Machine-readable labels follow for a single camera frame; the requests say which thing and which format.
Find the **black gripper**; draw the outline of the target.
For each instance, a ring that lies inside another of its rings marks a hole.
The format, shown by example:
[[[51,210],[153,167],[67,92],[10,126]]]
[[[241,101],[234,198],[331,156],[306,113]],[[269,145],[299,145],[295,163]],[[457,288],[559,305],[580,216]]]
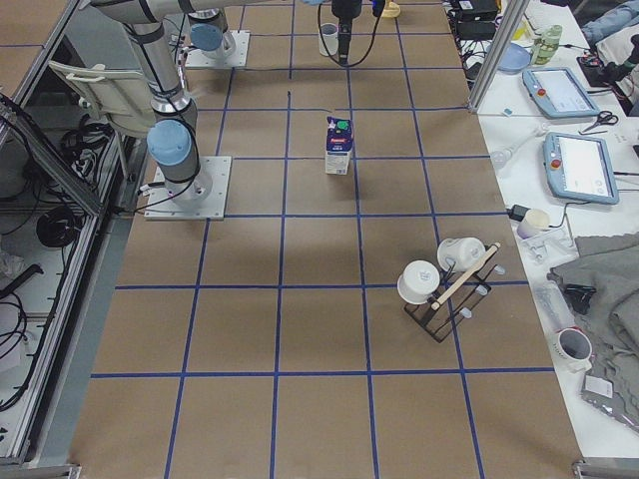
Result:
[[[361,13],[360,0],[331,0],[331,14],[337,19],[337,58],[342,66],[347,65],[347,34],[352,31],[352,23]]]

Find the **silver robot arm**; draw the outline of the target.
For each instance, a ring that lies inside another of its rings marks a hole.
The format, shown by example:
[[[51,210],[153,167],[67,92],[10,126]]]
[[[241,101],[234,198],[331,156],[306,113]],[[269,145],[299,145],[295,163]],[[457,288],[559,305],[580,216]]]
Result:
[[[123,27],[151,93],[156,124],[147,136],[149,152],[164,175],[166,202],[193,210],[212,192],[196,140],[198,109],[180,78],[165,40],[163,21],[184,14],[201,35],[200,50],[220,50],[228,35],[224,9],[245,1],[93,1],[91,6]]]
[[[192,44],[213,59],[225,59],[236,51],[223,8],[200,10],[188,15]]]

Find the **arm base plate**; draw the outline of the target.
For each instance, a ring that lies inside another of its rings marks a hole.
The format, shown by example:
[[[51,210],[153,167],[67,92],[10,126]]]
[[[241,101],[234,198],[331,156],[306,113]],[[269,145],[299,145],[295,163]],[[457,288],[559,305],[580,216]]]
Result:
[[[189,188],[175,199],[185,186],[168,183],[151,189],[143,210],[150,221],[221,221],[225,216],[232,168],[230,156],[200,156],[200,171]]]
[[[245,68],[249,44],[248,30],[223,32],[217,27],[193,26],[186,68],[215,70]]]

